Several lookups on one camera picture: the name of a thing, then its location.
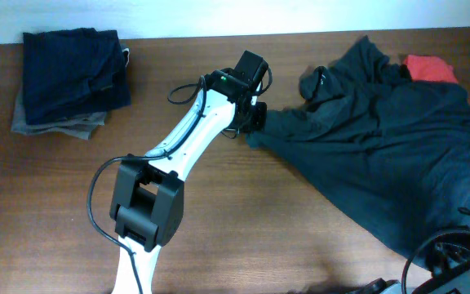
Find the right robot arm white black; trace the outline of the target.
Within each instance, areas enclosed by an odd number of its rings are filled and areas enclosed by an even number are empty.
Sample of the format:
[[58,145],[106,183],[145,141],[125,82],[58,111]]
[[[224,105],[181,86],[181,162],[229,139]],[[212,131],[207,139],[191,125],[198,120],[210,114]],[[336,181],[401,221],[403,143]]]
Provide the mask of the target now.
[[[470,216],[470,209],[460,207],[458,211]],[[431,278],[418,287],[408,286],[410,266],[417,258],[423,257]],[[389,293],[470,293],[470,227],[444,229],[423,241],[407,259],[401,278],[375,281],[355,288],[352,294],[389,294]]]

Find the dark green t-shirt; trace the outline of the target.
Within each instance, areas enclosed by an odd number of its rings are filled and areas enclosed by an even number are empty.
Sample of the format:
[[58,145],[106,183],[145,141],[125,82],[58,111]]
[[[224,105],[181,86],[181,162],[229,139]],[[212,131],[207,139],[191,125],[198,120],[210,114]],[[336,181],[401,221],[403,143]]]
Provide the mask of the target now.
[[295,167],[340,211],[404,257],[470,226],[470,105],[460,85],[415,81],[368,38],[299,83],[304,106],[270,110],[246,140]]

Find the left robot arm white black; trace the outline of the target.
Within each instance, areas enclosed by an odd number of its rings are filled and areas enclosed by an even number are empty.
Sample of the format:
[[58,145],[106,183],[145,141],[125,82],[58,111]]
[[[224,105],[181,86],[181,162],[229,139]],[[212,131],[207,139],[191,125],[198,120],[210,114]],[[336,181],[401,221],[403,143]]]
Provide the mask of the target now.
[[117,170],[109,211],[120,246],[115,293],[150,293],[157,259],[184,215],[184,182],[207,146],[263,127],[267,106],[257,99],[272,72],[263,57],[244,51],[234,68],[199,78],[189,111],[142,157],[127,155]]

